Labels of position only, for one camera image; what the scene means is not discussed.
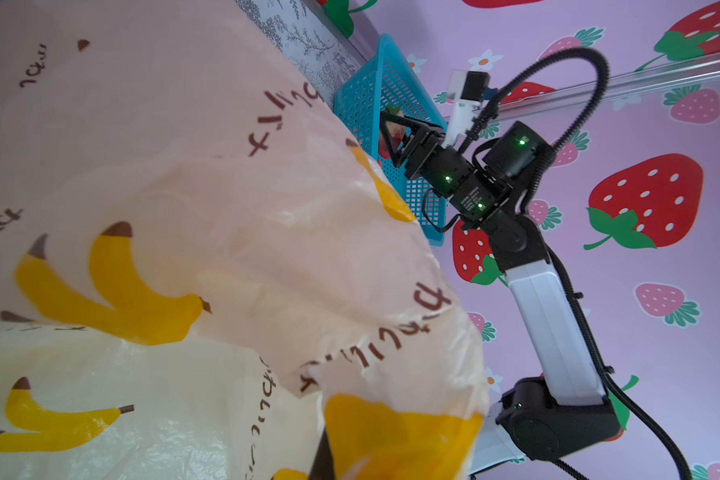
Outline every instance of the white flower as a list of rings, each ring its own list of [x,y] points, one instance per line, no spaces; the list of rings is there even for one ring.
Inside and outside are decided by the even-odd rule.
[[[642,101],[643,101],[643,99],[639,95],[633,95],[631,97],[617,98],[614,101],[614,111],[621,110],[622,108],[624,108],[624,106],[626,104],[638,104]]]
[[[472,65],[470,70],[491,70],[494,67],[494,63],[503,57],[503,55],[494,55],[491,50],[486,50],[479,57],[469,59],[469,63]]]
[[[488,387],[496,393],[501,394],[501,380],[504,379],[501,375],[494,375],[493,371],[485,367],[485,376],[488,379]]]
[[[405,57],[405,60],[408,61],[408,64],[411,65],[411,68],[415,73],[421,73],[422,65],[427,63],[426,58],[416,58],[416,55],[414,54],[410,54],[409,56]]]

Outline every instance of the plastic bag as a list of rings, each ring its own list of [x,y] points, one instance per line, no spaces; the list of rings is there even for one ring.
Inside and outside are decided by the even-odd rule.
[[[303,478],[323,413],[463,475],[479,335],[355,142],[233,2],[8,0],[0,477]]]

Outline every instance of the strawberry wallpaper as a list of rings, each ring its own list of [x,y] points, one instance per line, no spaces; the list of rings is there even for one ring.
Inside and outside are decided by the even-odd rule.
[[[351,0],[347,8],[365,4]],[[713,0],[395,0],[352,17],[349,38],[358,50],[370,58],[378,36],[389,33],[446,116],[451,105],[440,93],[455,69],[489,72],[499,87],[539,58],[576,46],[603,52],[613,74],[720,52],[720,1]],[[532,80],[512,98],[590,82],[594,72],[585,62],[562,62]]]
[[[523,121],[553,140],[576,114]],[[493,135],[509,126],[494,125]],[[530,215],[584,293],[616,382],[672,435],[694,478],[720,478],[720,81],[605,103],[584,128],[548,171]],[[433,250],[482,334],[494,398],[538,375],[488,236],[456,227]],[[621,433],[569,463],[598,480],[676,478],[648,428],[615,407]],[[525,461],[480,478],[568,477]]]

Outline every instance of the translucent plastic bag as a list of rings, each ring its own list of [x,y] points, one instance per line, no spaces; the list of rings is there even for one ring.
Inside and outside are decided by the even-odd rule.
[[[480,339],[355,142],[233,2],[8,0],[0,478],[303,478],[323,412],[463,474]]]

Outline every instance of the basket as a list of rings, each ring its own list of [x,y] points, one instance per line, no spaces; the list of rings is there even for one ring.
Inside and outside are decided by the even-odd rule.
[[[403,168],[394,168],[390,160],[378,156],[379,115],[382,106],[387,104],[402,107],[401,111],[408,117],[426,120],[443,128],[446,126],[392,37],[384,34],[378,41],[376,56],[336,92],[333,110],[357,137],[365,153],[382,162],[389,183],[411,207],[429,244],[442,246],[443,234],[422,215],[422,197],[429,183],[423,178],[408,180]],[[437,226],[445,224],[446,206],[445,198],[433,194],[427,198],[427,215]]]

